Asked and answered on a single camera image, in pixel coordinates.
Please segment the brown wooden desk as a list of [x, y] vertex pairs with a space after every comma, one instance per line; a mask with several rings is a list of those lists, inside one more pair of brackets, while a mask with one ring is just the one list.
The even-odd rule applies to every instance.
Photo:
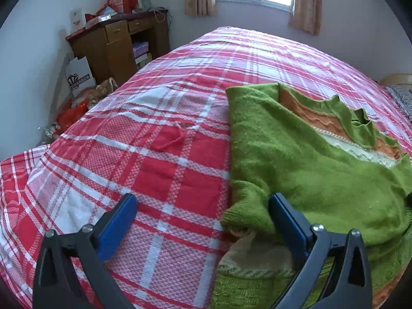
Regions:
[[85, 57], [97, 84], [114, 78], [121, 86], [137, 72], [135, 42], [147, 42], [152, 59], [170, 52], [168, 9], [117, 14], [90, 29], [66, 37], [73, 54]]

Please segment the yellow patterned bag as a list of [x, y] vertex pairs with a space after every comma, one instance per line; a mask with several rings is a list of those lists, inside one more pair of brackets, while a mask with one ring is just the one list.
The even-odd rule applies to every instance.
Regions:
[[114, 93], [118, 89], [118, 85], [114, 78], [109, 78], [103, 81], [101, 84], [95, 86], [94, 88], [88, 90], [85, 97], [89, 100], [87, 107], [91, 109], [98, 102], [106, 98], [111, 93]]

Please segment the red plastic bag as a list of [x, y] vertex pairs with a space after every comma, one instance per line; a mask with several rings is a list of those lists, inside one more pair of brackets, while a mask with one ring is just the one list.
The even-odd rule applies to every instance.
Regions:
[[64, 110], [57, 116], [57, 125], [55, 134], [61, 135], [66, 132], [74, 123], [76, 123], [88, 111], [89, 99], [86, 98], [77, 106]]

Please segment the green striped knit sweater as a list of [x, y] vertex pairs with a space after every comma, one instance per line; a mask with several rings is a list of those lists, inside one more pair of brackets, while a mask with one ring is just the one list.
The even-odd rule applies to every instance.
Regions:
[[403, 308], [411, 261], [411, 159], [362, 109], [313, 100], [280, 83], [226, 90], [232, 204], [221, 223], [235, 238], [221, 258], [212, 308], [269, 308], [303, 260], [287, 247], [270, 197], [329, 233], [360, 231], [372, 272], [369, 308]]

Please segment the red box on desk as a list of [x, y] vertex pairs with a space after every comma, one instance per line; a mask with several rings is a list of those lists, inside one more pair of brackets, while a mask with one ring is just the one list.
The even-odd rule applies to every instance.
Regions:
[[117, 13], [132, 13], [138, 0], [108, 0], [108, 6]]

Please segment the right beige curtain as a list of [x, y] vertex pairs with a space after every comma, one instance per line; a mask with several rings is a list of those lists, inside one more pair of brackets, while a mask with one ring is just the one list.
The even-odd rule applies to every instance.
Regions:
[[321, 32], [323, 0], [294, 0], [289, 26], [318, 36]]

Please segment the red plaid bed sheet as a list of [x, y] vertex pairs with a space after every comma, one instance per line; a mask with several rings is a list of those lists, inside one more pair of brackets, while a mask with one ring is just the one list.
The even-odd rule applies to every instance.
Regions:
[[221, 27], [154, 60], [52, 144], [1, 162], [1, 279], [23, 308], [47, 230], [94, 224], [126, 193], [138, 211], [106, 262], [134, 308], [212, 308], [235, 242], [226, 90], [284, 84], [362, 109], [411, 159], [411, 121], [389, 93], [309, 45]]

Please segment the white card on desk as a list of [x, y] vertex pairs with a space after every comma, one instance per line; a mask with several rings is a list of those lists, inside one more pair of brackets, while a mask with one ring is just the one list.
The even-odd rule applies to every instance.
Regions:
[[75, 8], [69, 14], [71, 21], [71, 31], [76, 32], [85, 28], [85, 17], [81, 8]]

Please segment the patterned grey pillow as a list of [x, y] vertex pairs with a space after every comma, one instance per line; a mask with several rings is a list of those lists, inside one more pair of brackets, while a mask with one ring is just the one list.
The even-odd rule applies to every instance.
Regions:
[[408, 116], [409, 121], [412, 121], [412, 90], [411, 85], [398, 84], [386, 87], [386, 90], [394, 98], [395, 102], [401, 107]]

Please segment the white paper shopping bag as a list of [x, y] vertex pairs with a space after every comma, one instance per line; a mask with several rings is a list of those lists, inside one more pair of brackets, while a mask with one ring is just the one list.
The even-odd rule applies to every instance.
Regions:
[[72, 59], [66, 67], [65, 76], [74, 96], [96, 85], [86, 57]]

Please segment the cream wooden headboard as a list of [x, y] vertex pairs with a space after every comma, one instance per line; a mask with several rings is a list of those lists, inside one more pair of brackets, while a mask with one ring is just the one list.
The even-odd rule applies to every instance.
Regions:
[[412, 85], [412, 75], [407, 73], [394, 73], [383, 78], [379, 85], [388, 87], [390, 85]]

